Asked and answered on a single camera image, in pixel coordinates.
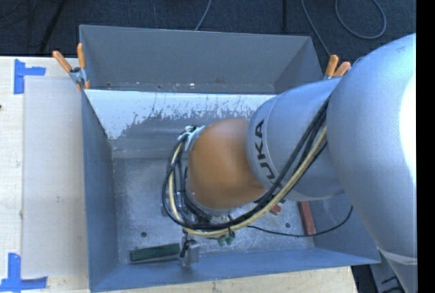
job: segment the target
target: bin floor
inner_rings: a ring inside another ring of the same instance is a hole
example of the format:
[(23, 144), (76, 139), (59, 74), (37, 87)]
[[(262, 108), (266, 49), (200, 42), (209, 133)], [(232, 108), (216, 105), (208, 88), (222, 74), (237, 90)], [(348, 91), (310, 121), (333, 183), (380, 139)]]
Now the bin floor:
[[(182, 229), (161, 211), (161, 190), (167, 159), (115, 159), (114, 190), (118, 226), (118, 249), (121, 263), (130, 262), (130, 251), (157, 245), (182, 242)], [(253, 207), (234, 210), (237, 216)], [(275, 216), (264, 214), (252, 225), (289, 234), (303, 234), (296, 202), (286, 201)], [(236, 231), (231, 245), (220, 247), (214, 239), (195, 237), (200, 255), (222, 252), (256, 252), (314, 247), (312, 238), (269, 234), (252, 228)]]

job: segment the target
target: gray metal bin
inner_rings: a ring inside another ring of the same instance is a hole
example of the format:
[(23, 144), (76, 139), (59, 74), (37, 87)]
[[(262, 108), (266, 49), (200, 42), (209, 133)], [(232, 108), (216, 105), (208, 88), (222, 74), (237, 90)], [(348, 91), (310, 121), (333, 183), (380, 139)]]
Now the gray metal bin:
[[(249, 119), (268, 98), (320, 80), (310, 37), (81, 26), (91, 89), (82, 92), (89, 282), (93, 292), (372, 264), (377, 247), (356, 214), (315, 237), (252, 228), (234, 243), (199, 239), (200, 260), (131, 264), (133, 249), (181, 243), (161, 207), (170, 150), (186, 125)], [(344, 194), (311, 202), (318, 231), (349, 210)], [(257, 221), (302, 234), (296, 204)]]

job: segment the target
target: blue tape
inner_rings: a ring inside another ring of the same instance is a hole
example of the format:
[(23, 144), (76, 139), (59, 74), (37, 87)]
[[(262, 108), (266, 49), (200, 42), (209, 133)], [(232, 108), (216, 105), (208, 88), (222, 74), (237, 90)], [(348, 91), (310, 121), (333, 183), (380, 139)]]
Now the blue tape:
[(7, 279), (0, 282), (0, 292), (21, 293), (21, 290), (36, 290), (47, 286), (47, 277), (40, 279), (21, 279), (21, 257), (8, 254)]
[(45, 74), (46, 74), (46, 69), (44, 67), (26, 68), (26, 64), (16, 58), (15, 72), (14, 72), (14, 94), (24, 93), (25, 75), (45, 75)]

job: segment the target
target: yellow cable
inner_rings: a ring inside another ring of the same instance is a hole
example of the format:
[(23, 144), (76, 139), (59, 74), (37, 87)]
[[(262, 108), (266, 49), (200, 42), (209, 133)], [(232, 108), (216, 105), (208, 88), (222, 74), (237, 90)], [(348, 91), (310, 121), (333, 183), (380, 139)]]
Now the yellow cable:
[[(313, 161), (318, 149), (322, 145), (322, 143), (326, 140), (326, 127), (324, 127), (319, 135), (319, 138), (314, 143), (313, 148), (308, 153), (307, 157), (304, 159), (302, 164), (299, 166), (299, 168), (295, 171), (293, 176), (289, 179), (289, 181), (285, 184), (285, 186), (275, 195), (275, 197), (269, 201), (261, 210), (259, 210), (257, 213), (253, 214), (248, 219), (244, 220), (243, 222), (231, 226), (229, 228), (220, 229), (220, 230), (212, 230), (212, 231), (199, 231), (194, 230), (190, 228), (184, 228), (184, 230), (192, 235), (196, 235), (199, 237), (222, 237), (224, 235), (229, 234), (232, 231), (236, 231), (240, 228), (243, 228), (252, 222), (255, 222), (258, 218), (260, 218), (262, 215), (264, 215), (266, 212), (270, 211), (272, 207), (274, 207), (296, 184), (296, 182), (302, 177), (304, 172), (308, 169), (309, 165)], [(181, 147), (181, 144), (177, 147), (172, 163), (175, 161), (175, 156), (178, 154), (179, 148)], [(175, 217), (182, 221), (180, 215), (178, 214), (178, 210), (175, 206), (175, 201), (173, 200), (173, 172), (169, 175), (169, 205), (171, 207), (171, 211), (174, 213)]]

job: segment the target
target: wooden table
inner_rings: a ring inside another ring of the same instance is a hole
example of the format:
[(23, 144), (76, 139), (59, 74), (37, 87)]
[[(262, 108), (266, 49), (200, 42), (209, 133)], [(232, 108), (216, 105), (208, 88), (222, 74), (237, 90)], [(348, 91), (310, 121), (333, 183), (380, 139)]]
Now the wooden table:
[[(24, 94), (14, 94), (13, 56), (0, 57), (0, 279), (7, 273), (7, 254), (21, 255)], [(19, 57), (27, 67), (46, 68), (46, 75), (69, 76), (53, 58)], [(69, 60), (74, 66), (78, 61)], [(50, 276), (45, 289), (30, 292), (89, 292), (86, 275)], [(221, 281), (123, 290), (128, 292), (292, 292), (356, 293), (350, 267), (262, 275)]]

